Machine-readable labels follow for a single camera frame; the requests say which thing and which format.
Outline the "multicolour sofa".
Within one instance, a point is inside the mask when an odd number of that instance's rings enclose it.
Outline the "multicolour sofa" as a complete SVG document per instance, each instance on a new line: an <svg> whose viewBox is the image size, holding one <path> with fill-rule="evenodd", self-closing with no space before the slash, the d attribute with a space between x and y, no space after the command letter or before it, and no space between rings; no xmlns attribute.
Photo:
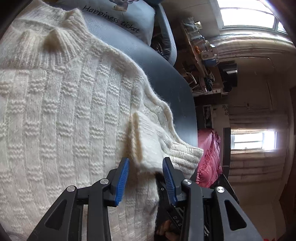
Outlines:
<svg viewBox="0 0 296 241"><path fill-rule="evenodd" d="M177 59L177 48L169 20L161 5L163 1L145 2L155 10L151 47L174 66Z"/></svg>

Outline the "pink quilted blanket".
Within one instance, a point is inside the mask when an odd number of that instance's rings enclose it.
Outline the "pink quilted blanket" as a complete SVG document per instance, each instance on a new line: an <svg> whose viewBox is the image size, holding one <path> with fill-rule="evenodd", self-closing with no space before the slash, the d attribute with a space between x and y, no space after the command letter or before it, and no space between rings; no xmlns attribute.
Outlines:
<svg viewBox="0 0 296 241"><path fill-rule="evenodd" d="M222 174L220 164L220 137L213 129L198 130L198 147L203 156L197 167L196 183L209 188Z"/></svg>

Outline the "cluttered wooden side table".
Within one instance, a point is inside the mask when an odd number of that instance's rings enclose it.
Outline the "cluttered wooden side table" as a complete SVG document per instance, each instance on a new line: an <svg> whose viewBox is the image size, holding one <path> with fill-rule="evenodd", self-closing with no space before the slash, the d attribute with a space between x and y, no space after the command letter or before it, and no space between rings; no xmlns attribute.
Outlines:
<svg viewBox="0 0 296 241"><path fill-rule="evenodd" d="M228 94L237 87L237 63L221 62L216 47L200 33L202 25L193 17L181 21L185 43L178 50L175 68L185 78L193 96Z"/></svg>

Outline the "white knitted sweater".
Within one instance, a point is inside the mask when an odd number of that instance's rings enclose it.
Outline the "white knitted sweater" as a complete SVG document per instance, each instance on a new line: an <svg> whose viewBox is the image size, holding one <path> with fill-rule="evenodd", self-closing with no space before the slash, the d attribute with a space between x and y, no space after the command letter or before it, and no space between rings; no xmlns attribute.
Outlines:
<svg viewBox="0 0 296 241"><path fill-rule="evenodd" d="M69 185L130 159L113 240L153 240L155 174L169 157L191 177L203 151L176 133L170 107L126 54L91 34L78 9L31 2L1 40L1 225L29 237Z"/></svg>

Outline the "grey deer print cushion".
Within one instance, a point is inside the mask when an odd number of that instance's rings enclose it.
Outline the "grey deer print cushion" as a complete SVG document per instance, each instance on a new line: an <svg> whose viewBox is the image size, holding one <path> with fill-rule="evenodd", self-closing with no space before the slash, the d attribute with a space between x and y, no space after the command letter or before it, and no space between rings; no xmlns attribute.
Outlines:
<svg viewBox="0 0 296 241"><path fill-rule="evenodd" d="M151 44L155 10L145 1L61 0L57 3L102 17L135 35L145 44Z"/></svg>

